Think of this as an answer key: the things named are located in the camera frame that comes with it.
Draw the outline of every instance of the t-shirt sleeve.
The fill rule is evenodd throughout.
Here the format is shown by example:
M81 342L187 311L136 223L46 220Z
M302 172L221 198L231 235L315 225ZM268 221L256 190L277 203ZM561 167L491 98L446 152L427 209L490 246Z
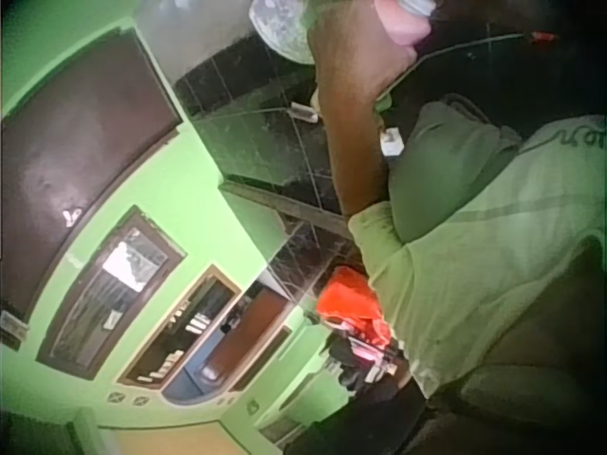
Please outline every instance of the t-shirt sleeve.
M371 280L403 244L398 238L389 202L374 204L357 213L348 223Z

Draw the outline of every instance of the window frame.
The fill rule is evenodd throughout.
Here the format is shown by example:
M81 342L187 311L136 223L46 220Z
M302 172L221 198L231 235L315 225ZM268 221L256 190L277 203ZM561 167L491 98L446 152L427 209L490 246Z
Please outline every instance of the window frame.
M165 327L171 321L171 317L173 316L175 311L177 311L177 309L181 306L181 304L208 277L214 277L218 281L223 283L227 288L229 288L234 293L234 296L230 299L230 301L228 301L228 303L226 303L226 306L221 310L221 312L217 315L217 317L211 321L211 323L209 324L209 327L207 327L207 330L205 330L202 334L200 334L198 336L198 339L192 344L190 349L188 351L186 351L181 356L181 358L179 358L179 360L177 360L177 362L173 365L171 370L163 378L162 382L157 383L157 384L155 383L155 384L148 385L148 384L140 383L140 382L134 381L133 379L130 379L128 377L129 373L137 365L137 363L140 361L140 359L143 357L143 355L147 352L147 350L150 349L150 346L152 346L152 344L154 343L154 341L156 341L158 336L164 331ZM188 291L177 300L175 305L173 305L173 307L171 308L171 311L169 312L169 314L164 318L164 320L156 328L156 330L154 330L154 332L148 336L148 339L146 340L145 344L143 346L141 346L141 348L138 349L137 353L132 358L132 360L129 361L126 368L124 368L122 370L117 382L123 386L128 386L128 387L139 387L139 388L147 389L150 391L162 391L166 386L168 386L171 383L171 381L173 381L175 376L181 371L181 369L188 362L188 360L190 360L192 355L195 354L195 352L202 345L202 343L204 343L207 340L207 338L211 335L211 333L215 329L217 329L219 323L231 311L231 308L233 308L234 304L240 300L240 298L242 297L242 294L243 294L242 289L240 289L240 287L238 287L238 285L236 285L236 283L234 283L232 280L230 280L216 265L210 264L207 267L207 269L202 273L202 275L200 275L200 277L191 286L188 287Z
M156 271L151 280L149 280L128 311L120 318L114 330L101 345L88 367L82 367L51 355L53 345L57 336L64 327L64 322L76 305L83 290L93 280L103 263L118 246L120 241L136 228L147 239L149 239L163 254L167 256L165 263ZM155 294L158 288L165 282L171 272L181 263L185 253L166 236L137 206L131 207L114 228L101 241L98 248L93 253L91 259L78 275L77 279L71 284L69 290L55 313L53 320L48 325L45 339L43 340L36 360L48 367L63 373L68 373L82 379L93 380L101 369L107 357L110 356L114 348L118 345L120 339L135 320L141 310L145 307L150 298Z

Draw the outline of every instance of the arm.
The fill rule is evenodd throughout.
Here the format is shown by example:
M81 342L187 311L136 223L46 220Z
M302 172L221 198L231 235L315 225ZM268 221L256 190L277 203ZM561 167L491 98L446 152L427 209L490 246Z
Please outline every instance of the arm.
M323 115L333 182L341 211L351 216L387 198L386 163L373 104L337 99L328 106Z
M308 41L334 183L343 214L351 216L386 197L373 106L415 52L388 37L371 0L340 2L318 19Z

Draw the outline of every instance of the brown wooden door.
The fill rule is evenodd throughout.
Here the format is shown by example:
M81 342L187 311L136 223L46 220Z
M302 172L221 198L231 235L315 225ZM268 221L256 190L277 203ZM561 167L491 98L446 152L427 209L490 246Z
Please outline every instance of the brown wooden door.
M134 31L83 49L3 121L3 308L28 320L77 226L64 210L82 224L179 122Z
M260 338L283 313L287 304L288 300L283 296L264 288L250 304L236 328L207 357L198 373L200 378L206 383L221 387L256 348Z

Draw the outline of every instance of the tiled wall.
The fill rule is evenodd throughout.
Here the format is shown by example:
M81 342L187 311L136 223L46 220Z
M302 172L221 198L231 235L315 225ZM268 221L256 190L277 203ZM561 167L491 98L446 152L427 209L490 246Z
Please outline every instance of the tiled wall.
M294 64L256 35L215 54L176 86L227 179L340 212L322 123L292 118L292 101L309 105L314 68Z
M352 241L300 222L268 268L294 301L304 294L318 297L337 265L365 273L359 250Z

